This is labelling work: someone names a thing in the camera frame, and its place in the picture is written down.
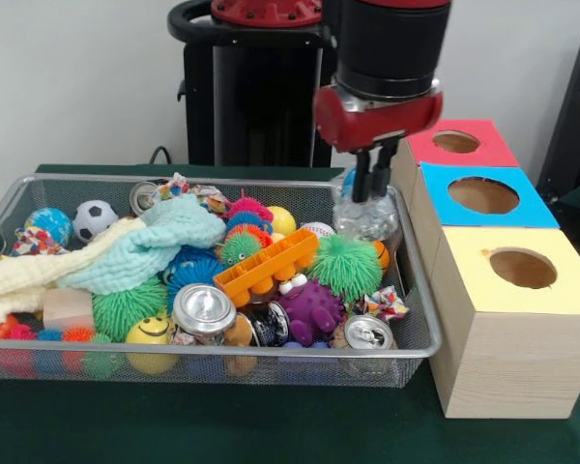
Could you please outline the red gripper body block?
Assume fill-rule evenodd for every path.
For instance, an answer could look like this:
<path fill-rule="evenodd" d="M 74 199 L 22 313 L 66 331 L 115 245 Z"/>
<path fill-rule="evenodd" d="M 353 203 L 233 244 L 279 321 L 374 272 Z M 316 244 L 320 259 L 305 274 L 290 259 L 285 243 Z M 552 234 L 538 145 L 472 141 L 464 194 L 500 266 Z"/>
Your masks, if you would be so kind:
<path fill-rule="evenodd" d="M 390 103 L 364 101 L 333 85 L 314 98 L 320 136 L 338 152 L 357 152 L 392 139 L 430 129 L 440 118 L 443 92 L 434 87 L 417 99 Z"/>

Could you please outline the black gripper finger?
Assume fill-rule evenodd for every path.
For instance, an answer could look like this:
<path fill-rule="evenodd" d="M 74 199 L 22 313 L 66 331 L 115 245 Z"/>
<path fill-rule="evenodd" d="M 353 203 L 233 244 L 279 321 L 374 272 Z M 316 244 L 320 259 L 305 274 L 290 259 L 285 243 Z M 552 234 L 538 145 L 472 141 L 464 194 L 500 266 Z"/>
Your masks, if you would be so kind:
<path fill-rule="evenodd" d="M 371 191 L 371 156 L 368 152 L 357 152 L 355 156 L 357 158 L 357 164 L 353 182 L 352 201 L 365 202 Z"/>
<path fill-rule="evenodd" d="M 380 147 L 377 161 L 372 169 L 372 197 L 383 197 L 387 194 L 388 185 L 392 174 L 392 158 L 396 155 L 396 153 L 396 144 L 384 144 Z"/>

